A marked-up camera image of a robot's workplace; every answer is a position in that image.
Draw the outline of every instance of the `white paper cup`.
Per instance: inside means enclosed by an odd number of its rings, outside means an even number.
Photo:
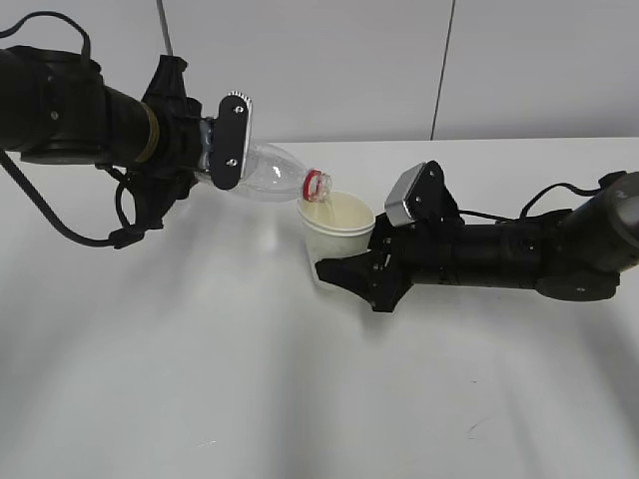
[[[368,251],[368,241],[375,226],[375,216],[359,198],[342,192],[330,194],[334,223],[326,214],[318,215],[317,204],[300,200],[298,211],[305,226],[305,239],[311,272],[315,283],[326,289],[336,286],[320,281],[316,262],[334,257],[348,257]]]

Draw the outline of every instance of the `white table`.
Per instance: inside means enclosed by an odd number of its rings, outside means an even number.
[[[636,169],[639,139],[285,148],[377,212],[437,159],[462,207],[512,216]],[[106,175],[24,170],[78,231],[116,226]],[[374,314],[314,288],[295,205],[199,186],[164,231],[94,250],[0,175],[0,218],[0,477],[639,474],[639,270],[602,303],[416,286]]]

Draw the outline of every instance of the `clear plastic bottle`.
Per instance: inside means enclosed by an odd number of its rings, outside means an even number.
[[[323,202],[330,194],[330,176],[305,167],[286,150],[274,145],[251,145],[244,177],[232,193],[256,202],[304,199]]]

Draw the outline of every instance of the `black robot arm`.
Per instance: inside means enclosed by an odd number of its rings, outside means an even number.
[[[619,273],[639,262],[639,173],[613,173],[599,183],[593,191],[549,187],[511,220],[460,210],[439,164],[418,165],[388,196],[370,251],[318,262],[319,279],[384,312],[420,283],[536,289],[571,301],[610,298]],[[557,186],[593,198],[574,212],[529,217],[530,207]],[[463,215],[496,223],[466,225]]]
[[[57,12],[29,14],[0,38],[37,16],[53,16],[76,28],[82,52],[0,50],[0,165],[62,235],[88,246],[121,248],[161,229],[163,216],[188,196],[196,175],[224,190],[238,183],[250,135],[248,98],[234,92],[222,100],[216,119],[203,118],[200,102],[186,94],[187,63],[163,55],[142,101],[135,100],[104,84],[100,66],[90,58],[89,36]],[[4,151],[19,152],[29,163],[86,164],[106,171],[118,182],[121,228],[107,239],[71,232]],[[134,199],[134,221],[124,214],[124,191]]]

